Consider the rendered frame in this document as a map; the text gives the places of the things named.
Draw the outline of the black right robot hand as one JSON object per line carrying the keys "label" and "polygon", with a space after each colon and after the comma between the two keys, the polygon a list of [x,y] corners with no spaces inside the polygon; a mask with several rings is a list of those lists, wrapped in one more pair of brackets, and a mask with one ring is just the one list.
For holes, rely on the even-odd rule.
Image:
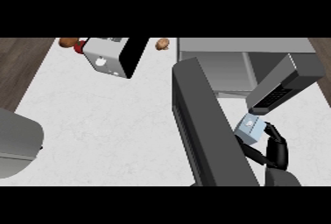
{"label": "black right robot hand", "polygon": [[288,148],[285,138],[281,136],[276,127],[268,122],[263,132],[269,135],[266,145],[266,155],[236,136],[242,154],[260,165],[269,168],[287,170],[288,167]]}

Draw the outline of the pale blue milk carton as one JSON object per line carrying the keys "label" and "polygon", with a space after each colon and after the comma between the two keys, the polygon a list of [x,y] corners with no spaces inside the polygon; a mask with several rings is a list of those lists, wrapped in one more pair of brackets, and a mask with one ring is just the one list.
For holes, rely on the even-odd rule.
{"label": "pale blue milk carton", "polygon": [[234,134],[248,145],[256,144],[265,133],[266,123],[257,115],[245,114],[234,129]]}

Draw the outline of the dark grey microwave door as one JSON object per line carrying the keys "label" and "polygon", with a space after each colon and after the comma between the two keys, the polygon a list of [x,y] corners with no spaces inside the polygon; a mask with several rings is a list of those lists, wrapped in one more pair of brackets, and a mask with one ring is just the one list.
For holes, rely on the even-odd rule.
{"label": "dark grey microwave door", "polygon": [[197,186],[259,186],[197,58],[171,68],[171,111]]}

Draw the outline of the grey microwave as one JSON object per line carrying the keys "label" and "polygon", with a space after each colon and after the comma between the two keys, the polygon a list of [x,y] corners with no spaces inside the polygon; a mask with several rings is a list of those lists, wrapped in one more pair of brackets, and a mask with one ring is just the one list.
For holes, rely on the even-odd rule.
{"label": "grey microwave", "polygon": [[177,60],[195,58],[220,98],[251,114],[275,110],[327,74],[306,38],[179,38]]}

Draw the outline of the brown bread roll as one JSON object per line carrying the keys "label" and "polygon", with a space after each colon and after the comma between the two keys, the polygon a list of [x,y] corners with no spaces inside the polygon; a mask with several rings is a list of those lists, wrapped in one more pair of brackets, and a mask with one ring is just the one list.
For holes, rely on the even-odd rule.
{"label": "brown bread roll", "polygon": [[70,48],[75,45],[77,42],[78,42],[78,38],[61,38],[58,41],[58,44],[61,47]]}
{"label": "brown bread roll", "polygon": [[170,45],[170,40],[167,38],[161,38],[158,41],[157,41],[157,44],[155,44],[155,48],[157,50],[167,50],[169,49],[169,45]]}

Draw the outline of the silver and black toaster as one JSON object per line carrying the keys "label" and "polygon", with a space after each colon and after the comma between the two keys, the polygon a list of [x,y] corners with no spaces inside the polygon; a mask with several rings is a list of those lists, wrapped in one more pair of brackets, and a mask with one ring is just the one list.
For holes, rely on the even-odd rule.
{"label": "silver and black toaster", "polygon": [[89,38],[83,54],[95,70],[130,79],[149,38]]}

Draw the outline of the red round object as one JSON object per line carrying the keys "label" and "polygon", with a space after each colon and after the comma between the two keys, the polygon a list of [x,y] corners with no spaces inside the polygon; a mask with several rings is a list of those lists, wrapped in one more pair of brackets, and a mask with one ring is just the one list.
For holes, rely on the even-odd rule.
{"label": "red round object", "polygon": [[83,54],[84,44],[86,44],[86,40],[80,40],[74,45],[74,50],[78,54]]}

